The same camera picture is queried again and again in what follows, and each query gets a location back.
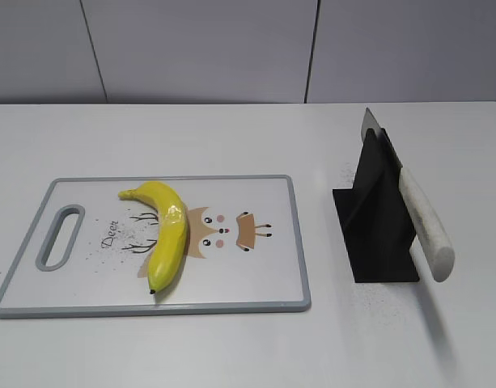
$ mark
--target knife handle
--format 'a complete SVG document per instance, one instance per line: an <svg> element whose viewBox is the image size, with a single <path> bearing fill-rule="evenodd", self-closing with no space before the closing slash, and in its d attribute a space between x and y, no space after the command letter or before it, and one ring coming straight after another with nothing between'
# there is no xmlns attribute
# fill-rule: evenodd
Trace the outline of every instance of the knife handle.
<svg viewBox="0 0 496 388"><path fill-rule="evenodd" d="M405 167L402 167L399 176L399 191L417 231L434 279L446 280L455 263L455 250L426 194Z"/></svg>

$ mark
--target yellow banana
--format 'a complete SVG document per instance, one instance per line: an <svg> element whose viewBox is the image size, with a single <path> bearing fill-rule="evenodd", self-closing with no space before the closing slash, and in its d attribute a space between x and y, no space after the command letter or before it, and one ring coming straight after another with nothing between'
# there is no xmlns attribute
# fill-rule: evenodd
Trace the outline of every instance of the yellow banana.
<svg viewBox="0 0 496 388"><path fill-rule="evenodd" d="M189 230L186 208L177 193L159 181L145 182L139 188L119 192L118 196L121 200L139 200L158 211L158 244L147 269L150 293L156 293L171 284L183 258Z"/></svg>

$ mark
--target white wall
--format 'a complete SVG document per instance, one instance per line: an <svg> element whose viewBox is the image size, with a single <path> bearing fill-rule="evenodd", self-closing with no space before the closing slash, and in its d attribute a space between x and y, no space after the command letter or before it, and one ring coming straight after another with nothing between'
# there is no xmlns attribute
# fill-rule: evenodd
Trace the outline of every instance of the white wall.
<svg viewBox="0 0 496 388"><path fill-rule="evenodd" d="M104 101L78 0L0 0L0 103Z"/></svg>
<svg viewBox="0 0 496 388"><path fill-rule="evenodd" d="M496 0L322 0L308 102L496 100Z"/></svg>
<svg viewBox="0 0 496 388"><path fill-rule="evenodd" d="M302 103L316 0L83 0L111 103Z"/></svg>

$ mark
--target knife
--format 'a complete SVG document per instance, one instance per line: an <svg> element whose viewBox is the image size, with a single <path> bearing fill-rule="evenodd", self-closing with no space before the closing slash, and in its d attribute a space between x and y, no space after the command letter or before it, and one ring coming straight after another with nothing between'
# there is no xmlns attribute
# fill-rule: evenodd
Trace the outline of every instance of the knife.
<svg viewBox="0 0 496 388"><path fill-rule="evenodd" d="M402 166L388 134L381 128L370 109L367 108L361 127L363 142L368 129L374 130L383 150L399 170L399 192L408 209L434 279L438 282L446 280L454 267L455 251L439 216L411 172Z"/></svg>

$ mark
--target black knife stand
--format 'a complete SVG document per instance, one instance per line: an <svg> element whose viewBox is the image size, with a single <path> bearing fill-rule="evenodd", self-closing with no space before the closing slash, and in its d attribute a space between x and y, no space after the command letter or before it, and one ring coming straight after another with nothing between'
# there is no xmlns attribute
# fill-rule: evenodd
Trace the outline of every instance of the black knife stand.
<svg viewBox="0 0 496 388"><path fill-rule="evenodd" d="M333 190L356 283L418 281L409 254L416 233L399 193L400 171L368 129L353 187Z"/></svg>

